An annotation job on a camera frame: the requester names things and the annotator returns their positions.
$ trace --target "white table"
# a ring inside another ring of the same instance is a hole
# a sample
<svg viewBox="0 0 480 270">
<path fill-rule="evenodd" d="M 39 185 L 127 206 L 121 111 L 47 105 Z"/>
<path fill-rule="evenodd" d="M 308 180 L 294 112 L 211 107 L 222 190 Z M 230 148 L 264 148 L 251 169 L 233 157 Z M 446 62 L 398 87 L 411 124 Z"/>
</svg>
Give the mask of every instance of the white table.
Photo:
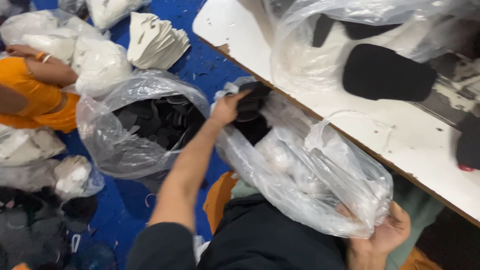
<svg viewBox="0 0 480 270">
<path fill-rule="evenodd" d="M 273 32 L 260 0 L 208 0 L 193 31 L 212 48 L 272 85 Z M 480 227 L 480 171 L 457 167 L 460 132 L 421 109 L 396 100 L 372 101 L 344 90 L 288 93 L 274 87 L 318 118 L 355 110 L 367 118 L 334 118 L 332 124 L 366 152 L 407 177 L 445 205 Z"/>
</svg>

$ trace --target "hand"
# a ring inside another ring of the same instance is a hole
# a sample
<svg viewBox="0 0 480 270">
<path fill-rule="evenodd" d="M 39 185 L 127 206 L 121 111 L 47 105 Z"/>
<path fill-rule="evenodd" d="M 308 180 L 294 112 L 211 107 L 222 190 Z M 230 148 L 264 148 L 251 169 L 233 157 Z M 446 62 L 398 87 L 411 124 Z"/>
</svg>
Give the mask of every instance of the hand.
<svg viewBox="0 0 480 270">
<path fill-rule="evenodd" d="M 237 117 L 238 101 L 249 93 L 251 93 L 251 90 L 245 90 L 235 95 L 222 97 L 217 101 L 210 119 L 220 124 L 222 127 L 229 124 Z"/>
<path fill-rule="evenodd" d="M 41 53 L 41 51 L 37 49 L 20 44 L 7 46 L 6 51 L 10 56 L 17 57 L 35 57 L 37 54 Z"/>
<path fill-rule="evenodd" d="M 390 214 L 375 227 L 370 239 L 350 238 L 350 249 L 358 254 L 387 256 L 410 235 L 410 216 L 396 202 L 390 203 Z"/>
</svg>

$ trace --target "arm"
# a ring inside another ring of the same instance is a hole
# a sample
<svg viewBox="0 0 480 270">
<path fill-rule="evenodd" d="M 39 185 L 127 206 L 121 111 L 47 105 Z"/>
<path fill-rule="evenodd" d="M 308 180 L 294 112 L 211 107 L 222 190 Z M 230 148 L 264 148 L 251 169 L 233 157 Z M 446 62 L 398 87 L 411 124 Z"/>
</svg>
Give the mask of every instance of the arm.
<svg viewBox="0 0 480 270">
<path fill-rule="evenodd" d="M 41 82 L 65 87 L 74 84 L 78 79 L 77 73 L 70 66 L 53 56 L 42 63 L 48 55 L 44 54 L 37 61 L 35 57 L 41 53 L 39 50 L 26 45 L 11 45 L 6 50 L 10 56 L 24 57 L 29 72 Z"/>
<path fill-rule="evenodd" d="M 249 91 L 221 98 L 195 137 L 178 156 L 160 187 L 158 202 L 148 223 L 176 222 L 195 230 L 194 207 L 210 161 L 215 139 L 222 127 L 237 117 L 237 102 Z"/>
<path fill-rule="evenodd" d="M 352 218 L 351 213 L 340 212 Z M 347 251 L 348 270 L 383 270 L 390 252 L 410 235 L 410 216 L 396 202 L 390 203 L 390 214 L 375 227 L 370 239 L 350 238 Z"/>
</svg>

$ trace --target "black sleeve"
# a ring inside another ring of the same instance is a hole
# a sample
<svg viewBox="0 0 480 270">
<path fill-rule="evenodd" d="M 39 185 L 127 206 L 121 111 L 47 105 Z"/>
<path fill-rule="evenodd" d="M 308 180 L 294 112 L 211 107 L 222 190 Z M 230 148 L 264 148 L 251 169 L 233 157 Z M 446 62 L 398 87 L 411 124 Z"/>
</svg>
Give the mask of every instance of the black sleeve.
<svg viewBox="0 0 480 270">
<path fill-rule="evenodd" d="M 128 255 L 127 270 L 194 270 L 192 233 L 183 225 L 162 222 L 141 231 Z"/>
</svg>

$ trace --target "bangle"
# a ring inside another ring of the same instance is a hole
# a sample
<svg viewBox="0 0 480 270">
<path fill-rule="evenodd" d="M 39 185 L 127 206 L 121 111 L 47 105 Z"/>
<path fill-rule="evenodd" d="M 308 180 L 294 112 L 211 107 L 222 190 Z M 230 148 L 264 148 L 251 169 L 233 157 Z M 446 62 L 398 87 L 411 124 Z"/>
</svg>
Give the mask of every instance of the bangle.
<svg viewBox="0 0 480 270">
<path fill-rule="evenodd" d="M 45 63 L 45 62 L 50 58 L 50 56 L 52 56 L 52 55 L 49 54 L 49 55 L 45 56 L 45 58 L 43 59 L 42 63 Z"/>
<path fill-rule="evenodd" d="M 44 51 L 43 51 L 43 52 L 39 52 L 39 53 L 35 56 L 35 59 L 36 59 L 37 61 L 40 61 L 40 58 L 41 58 L 44 54 L 45 54 Z"/>
</svg>

